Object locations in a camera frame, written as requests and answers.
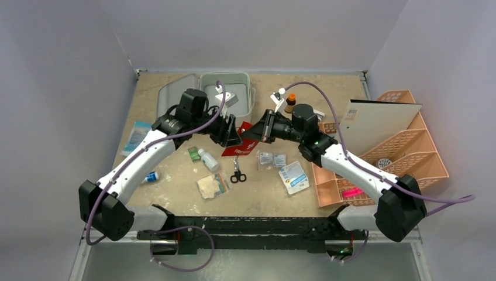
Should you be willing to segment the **red first aid pouch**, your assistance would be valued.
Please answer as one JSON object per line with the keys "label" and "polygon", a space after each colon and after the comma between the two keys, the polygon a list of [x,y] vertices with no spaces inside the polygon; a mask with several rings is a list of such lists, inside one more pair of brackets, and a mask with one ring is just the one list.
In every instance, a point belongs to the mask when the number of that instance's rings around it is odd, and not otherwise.
{"label": "red first aid pouch", "polygon": [[[241,126],[237,129],[237,133],[241,135],[244,131],[250,129],[253,125],[250,122],[243,121]],[[257,140],[242,138],[242,144],[226,148],[221,156],[247,156],[257,146]]]}

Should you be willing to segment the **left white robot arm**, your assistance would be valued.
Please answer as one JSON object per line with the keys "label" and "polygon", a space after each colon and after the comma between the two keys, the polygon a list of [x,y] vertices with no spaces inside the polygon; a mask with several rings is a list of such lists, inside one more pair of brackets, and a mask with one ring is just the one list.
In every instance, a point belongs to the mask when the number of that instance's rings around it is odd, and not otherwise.
{"label": "left white robot arm", "polygon": [[86,180],[78,189],[81,219],[86,223],[85,239],[92,241],[91,230],[104,238],[118,241],[129,231],[149,231],[159,239],[174,233],[174,223],[161,207],[133,207],[128,202],[145,177],[161,161],[172,155],[194,134],[208,135],[228,148],[241,144],[236,118],[227,109],[237,102],[235,94],[218,82],[216,104],[209,103],[205,92],[186,89],[178,104],[172,105],[151,125],[144,139],[118,166],[95,183]]}

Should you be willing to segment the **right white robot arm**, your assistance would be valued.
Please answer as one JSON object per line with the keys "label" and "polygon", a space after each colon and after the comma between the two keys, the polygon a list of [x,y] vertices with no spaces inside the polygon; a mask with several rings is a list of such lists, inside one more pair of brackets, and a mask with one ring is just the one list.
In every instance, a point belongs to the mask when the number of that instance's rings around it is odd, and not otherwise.
{"label": "right white robot arm", "polygon": [[266,110],[264,117],[264,142],[283,139],[297,143],[304,159],[342,176],[376,203],[375,207],[345,207],[328,223],[333,237],[343,238],[351,230],[372,226],[388,239],[401,242],[427,216],[416,179],[380,170],[349,152],[319,129],[310,105],[297,105],[290,118],[272,109]]}

